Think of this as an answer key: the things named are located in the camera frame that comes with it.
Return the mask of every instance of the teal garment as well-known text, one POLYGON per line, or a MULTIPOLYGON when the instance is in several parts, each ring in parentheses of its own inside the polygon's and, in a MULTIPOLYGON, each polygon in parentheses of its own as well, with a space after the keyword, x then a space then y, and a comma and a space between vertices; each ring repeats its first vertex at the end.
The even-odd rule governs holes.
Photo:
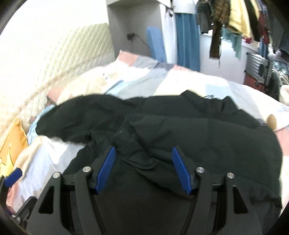
POLYGON ((229 29, 223 28, 223 39, 232 41, 232 48, 235 52, 235 57, 241 60, 242 55, 242 35, 232 33, 229 29))

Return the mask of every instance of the blue cloth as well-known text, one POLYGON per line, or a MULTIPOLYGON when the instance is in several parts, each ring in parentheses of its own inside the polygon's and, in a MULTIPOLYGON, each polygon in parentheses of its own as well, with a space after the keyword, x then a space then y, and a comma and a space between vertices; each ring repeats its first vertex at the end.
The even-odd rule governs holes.
POLYGON ((260 39, 259 55, 268 59, 268 45, 264 44, 264 40, 260 39))
POLYGON ((176 13, 178 65, 200 71, 200 38, 195 14, 176 13))
POLYGON ((235 57, 241 60, 242 56, 242 35, 232 33, 229 29, 223 28, 223 39, 232 41, 232 48, 235 52, 235 57))
POLYGON ((48 111, 50 111, 54 107, 55 105, 47 106, 45 109, 41 111, 41 113, 36 117, 34 122, 31 124, 29 131, 27 133, 27 141, 29 145, 31 145, 34 138, 37 137, 37 133, 36 133, 37 122, 44 114, 46 114, 48 111))
POLYGON ((157 27, 147 28, 147 42, 151 50, 151 57, 160 62, 166 62, 166 51, 162 32, 157 27))

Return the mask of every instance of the wall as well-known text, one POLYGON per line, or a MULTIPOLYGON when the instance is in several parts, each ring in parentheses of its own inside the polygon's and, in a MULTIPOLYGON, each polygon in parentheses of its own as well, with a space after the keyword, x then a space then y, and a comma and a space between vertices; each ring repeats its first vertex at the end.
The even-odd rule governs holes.
POLYGON ((148 3, 148 2, 160 2, 168 7, 171 6, 171 0, 106 0, 106 4, 110 5, 110 4, 114 4, 117 3, 119 5, 135 5, 135 4, 144 4, 144 3, 148 3))
POLYGON ((0 76, 37 78, 47 52, 63 35, 104 22, 108 22, 105 0, 27 0, 0 35, 0 76))
POLYGON ((176 64, 177 56, 177 29, 175 15, 170 17, 166 13, 166 7, 160 4, 160 14, 162 20, 162 33, 164 39, 164 48, 166 51, 166 60, 170 64, 176 64))
POLYGON ((195 0, 173 0, 175 13, 195 14, 195 0))
POLYGON ((119 50, 144 56, 151 55, 149 48, 137 37, 128 41, 126 35, 137 33, 147 42, 146 30, 149 26, 162 29, 158 1, 135 6, 113 4, 108 6, 108 16, 116 56, 119 50))
MULTIPOLYGON (((146 31, 149 26, 162 29, 159 3, 147 3, 129 8, 129 29, 132 33, 137 33, 147 42, 146 31)), ((131 42, 132 51, 135 54, 150 56, 150 50, 138 38, 131 42)))
POLYGON ((132 43, 126 35, 130 33, 129 9, 125 6, 108 6, 109 28, 112 36, 115 57, 119 51, 132 51, 132 43))
POLYGON ((200 35, 200 62, 201 62, 201 73, 207 75, 213 75, 225 78, 227 80, 243 84, 245 77, 245 67, 247 63, 246 52, 256 53, 252 44, 248 45, 251 48, 246 47, 245 42, 242 46, 242 57, 241 60, 235 57, 235 52, 232 49, 232 42, 222 40, 222 54, 219 61, 209 59, 210 46, 212 38, 208 35, 200 35))

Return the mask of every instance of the metal screw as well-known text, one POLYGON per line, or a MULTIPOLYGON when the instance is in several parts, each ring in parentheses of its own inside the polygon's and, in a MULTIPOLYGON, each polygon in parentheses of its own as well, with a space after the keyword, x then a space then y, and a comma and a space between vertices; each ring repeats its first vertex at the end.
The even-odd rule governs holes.
POLYGON ((230 179, 233 179, 235 177, 235 175, 233 173, 229 172, 227 174, 227 177, 230 178, 230 179))
POLYGON ((90 172, 91 168, 89 166, 84 167, 83 172, 90 172))
POLYGON ((205 169, 203 167, 198 167, 197 172, 204 173, 205 169))
POLYGON ((53 178, 57 179, 60 176, 60 173, 59 172, 55 172, 52 176, 53 176, 53 178))

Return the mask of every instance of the hanging clothes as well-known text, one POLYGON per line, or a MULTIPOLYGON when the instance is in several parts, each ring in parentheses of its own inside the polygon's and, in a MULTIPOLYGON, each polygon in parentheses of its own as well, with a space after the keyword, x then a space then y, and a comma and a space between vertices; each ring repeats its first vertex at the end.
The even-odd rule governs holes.
POLYGON ((176 13, 178 65, 200 71, 200 39, 195 14, 176 13))
POLYGON ((213 36, 210 48, 210 58, 219 59, 222 27, 223 24, 228 25, 230 16, 230 2, 229 0, 219 0, 215 1, 213 17, 213 36))
POLYGON ((229 29, 223 28, 223 39, 232 41, 232 48, 235 52, 235 57, 241 60, 242 55, 242 35, 232 33, 229 29))
POLYGON ((270 23, 269 23, 269 16, 266 5, 261 0, 257 0, 260 10, 260 17, 259 17, 259 25, 260 25, 260 33, 261 37, 263 37, 264 43, 269 44, 269 31, 270 30, 270 23))
POLYGON ((231 0, 229 26, 235 28, 245 38, 251 37, 251 27, 244 0, 231 0))
POLYGON ((196 9, 197 25, 200 26, 201 34, 208 33, 209 30, 213 29, 210 5, 208 3, 198 1, 196 4, 196 9))
POLYGON ((259 55, 268 60, 268 44, 265 44, 262 38, 260 40, 259 55))
POLYGON ((260 13, 259 13, 258 5, 255 0, 244 0, 244 2, 247 8, 250 27, 254 36, 254 40, 259 42, 260 41, 260 32, 259 32, 260 13))

